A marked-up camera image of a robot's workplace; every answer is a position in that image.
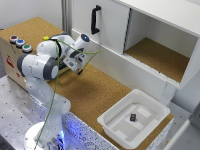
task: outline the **door handle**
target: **door handle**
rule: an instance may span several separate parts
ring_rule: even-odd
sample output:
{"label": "door handle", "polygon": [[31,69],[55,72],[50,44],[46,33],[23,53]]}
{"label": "door handle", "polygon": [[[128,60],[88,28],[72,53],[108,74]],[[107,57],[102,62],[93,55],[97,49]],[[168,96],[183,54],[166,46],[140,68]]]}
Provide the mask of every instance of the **door handle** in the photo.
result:
{"label": "door handle", "polygon": [[96,8],[92,10],[92,24],[91,24],[91,31],[92,34],[98,33],[100,30],[96,28],[96,12],[101,10],[101,7],[96,5]]}

